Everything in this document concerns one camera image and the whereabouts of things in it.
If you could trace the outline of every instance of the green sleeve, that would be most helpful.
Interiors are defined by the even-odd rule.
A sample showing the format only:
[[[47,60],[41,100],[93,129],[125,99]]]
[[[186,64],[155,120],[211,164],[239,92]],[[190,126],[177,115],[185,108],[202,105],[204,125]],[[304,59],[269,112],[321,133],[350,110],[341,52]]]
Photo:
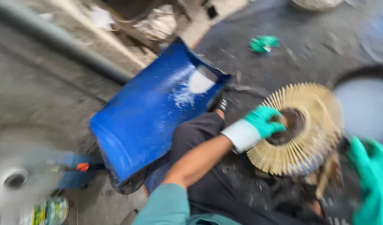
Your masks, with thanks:
[[[190,217],[186,190],[177,184],[158,186],[132,225],[172,225],[185,223]]]

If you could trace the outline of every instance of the black mat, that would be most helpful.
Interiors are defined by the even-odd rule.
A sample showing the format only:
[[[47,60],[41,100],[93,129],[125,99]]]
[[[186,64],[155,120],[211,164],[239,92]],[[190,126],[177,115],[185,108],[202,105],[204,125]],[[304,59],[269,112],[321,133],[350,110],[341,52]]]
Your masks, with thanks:
[[[248,44],[257,35],[277,36],[280,47],[268,54],[252,52]],[[349,72],[383,63],[383,0],[349,0],[316,14],[297,10],[286,0],[253,2],[213,26],[194,50],[227,73],[239,71],[241,85],[265,88],[268,93],[299,82],[333,88]],[[228,98],[227,125],[263,100],[242,91],[228,92]],[[286,179],[257,178],[245,154],[230,155],[221,164],[252,207],[270,209],[301,195]],[[359,184],[345,165],[343,172],[345,186],[326,190],[322,204],[328,208],[329,221],[351,224],[359,206]]]

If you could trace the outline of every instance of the pleated filter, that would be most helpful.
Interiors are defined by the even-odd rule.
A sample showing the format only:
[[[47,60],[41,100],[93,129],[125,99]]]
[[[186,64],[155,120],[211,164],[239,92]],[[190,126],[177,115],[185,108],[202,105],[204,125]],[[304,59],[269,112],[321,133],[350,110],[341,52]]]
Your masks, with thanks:
[[[273,175],[306,175],[316,170],[341,139],[342,108],[319,84],[300,83],[279,89],[263,105],[280,111],[287,130],[247,151],[254,166]]]

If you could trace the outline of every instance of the black pants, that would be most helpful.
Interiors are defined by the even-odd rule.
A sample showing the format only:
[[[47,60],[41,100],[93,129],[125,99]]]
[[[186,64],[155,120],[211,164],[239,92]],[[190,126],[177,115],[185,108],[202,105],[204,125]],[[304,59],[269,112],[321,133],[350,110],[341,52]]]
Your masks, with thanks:
[[[215,112],[205,113],[179,125],[170,151],[169,166],[197,145],[219,135],[224,120]],[[213,213],[226,216],[243,225],[324,224],[313,212],[287,215],[277,211],[254,210],[238,198],[224,172],[215,166],[188,188],[191,214]]]

